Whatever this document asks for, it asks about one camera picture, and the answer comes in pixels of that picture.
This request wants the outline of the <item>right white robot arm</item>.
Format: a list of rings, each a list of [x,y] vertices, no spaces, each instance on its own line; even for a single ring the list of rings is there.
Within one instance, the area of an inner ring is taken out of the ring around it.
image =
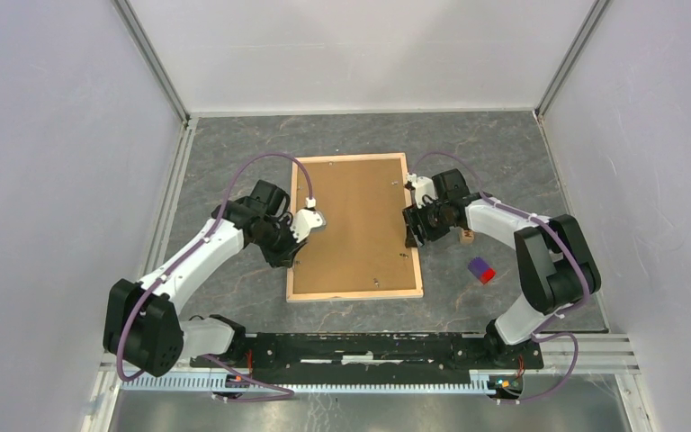
[[[470,191],[462,173],[408,174],[413,203],[402,216],[405,244],[419,248],[452,229],[470,230],[512,248],[521,293],[485,330],[483,353],[496,367],[515,361],[546,323],[584,304],[601,276],[579,222],[568,214],[546,217],[511,207],[488,193]]]

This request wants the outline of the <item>white photo frame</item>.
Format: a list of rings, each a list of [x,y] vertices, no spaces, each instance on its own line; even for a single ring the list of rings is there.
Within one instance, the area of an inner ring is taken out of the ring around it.
[[[309,176],[324,229],[310,234],[287,272],[288,302],[420,298],[419,253],[406,247],[403,153],[304,157],[292,169],[292,209],[308,194]]]

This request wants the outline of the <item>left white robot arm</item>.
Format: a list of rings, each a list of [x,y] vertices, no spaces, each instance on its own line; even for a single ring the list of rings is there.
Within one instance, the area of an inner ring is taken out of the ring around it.
[[[115,356],[119,377],[159,377],[180,360],[214,355],[225,366],[246,357],[244,329],[219,315],[182,320],[181,310],[222,265],[255,245],[272,268],[290,268],[309,235],[326,219],[307,198],[290,213],[291,197],[260,180],[248,196],[219,205],[201,230],[163,265],[109,291],[103,348]]]

